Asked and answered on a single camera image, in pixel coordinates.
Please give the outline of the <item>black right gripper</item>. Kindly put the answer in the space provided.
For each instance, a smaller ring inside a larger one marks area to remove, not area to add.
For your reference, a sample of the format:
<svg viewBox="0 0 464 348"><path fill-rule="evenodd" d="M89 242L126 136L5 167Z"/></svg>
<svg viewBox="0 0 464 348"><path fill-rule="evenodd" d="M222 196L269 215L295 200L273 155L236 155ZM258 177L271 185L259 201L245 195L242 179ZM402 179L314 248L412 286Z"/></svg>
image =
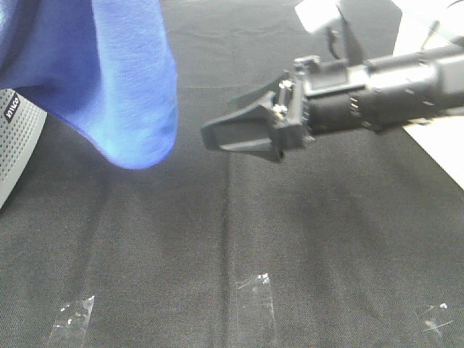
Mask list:
<svg viewBox="0 0 464 348"><path fill-rule="evenodd" d="M363 62L298 57L268 84L232 98L228 108L238 110L205 123L203 144L280 162L282 149L300 149L306 137L360 128L360 98L369 79Z"/></svg>

